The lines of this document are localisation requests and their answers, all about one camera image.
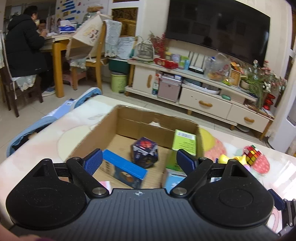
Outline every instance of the black jacket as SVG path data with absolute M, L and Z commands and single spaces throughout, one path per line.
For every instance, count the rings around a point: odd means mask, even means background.
M 44 38 L 37 33 L 34 21 L 28 15 L 14 17 L 8 25 L 6 55 L 12 77 L 38 74 L 47 70 L 43 54 L 39 49 Z

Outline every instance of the metal screw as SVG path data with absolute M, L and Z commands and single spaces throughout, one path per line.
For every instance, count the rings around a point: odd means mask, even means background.
M 173 193 L 177 195 L 184 195 L 187 193 L 187 190 L 185 188 L 174 188 Z
M 105 188 L 94 188 L 92 192 L 96 195 L 103 195 L 107 192 Z

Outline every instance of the drawer handle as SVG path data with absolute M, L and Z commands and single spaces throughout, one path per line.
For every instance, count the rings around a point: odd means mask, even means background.
M 252 119 L 250 119 L 250 118 L 248 118 L 248 117 L 245 117 L 244 120 L 247 121 L 247 122 L 254 123 L 254 120 L 252 120 Z
M 201 105 L 207 106 L 207 107 L 212 107 L 213 105 L 210 103 L 205 103 L 202 100 L 200 100 L 198 103 L 200 103 Z
M 151 87 L 151 80 L 152 80 L 152 75 L 150 74 L 147 79 L 147 88 Z

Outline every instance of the face mask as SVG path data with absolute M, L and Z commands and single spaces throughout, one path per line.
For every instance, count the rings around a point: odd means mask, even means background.
M 39 19 L 35 20 L 35 24 L 38 27 L 38 25 L 40 24 L 40 20 Z

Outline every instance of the television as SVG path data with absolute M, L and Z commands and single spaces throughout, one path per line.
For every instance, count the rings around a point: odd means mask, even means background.
M 166 37 L 262 66 L 269 25 L 269 16 L 236 0 L 170 0 Z

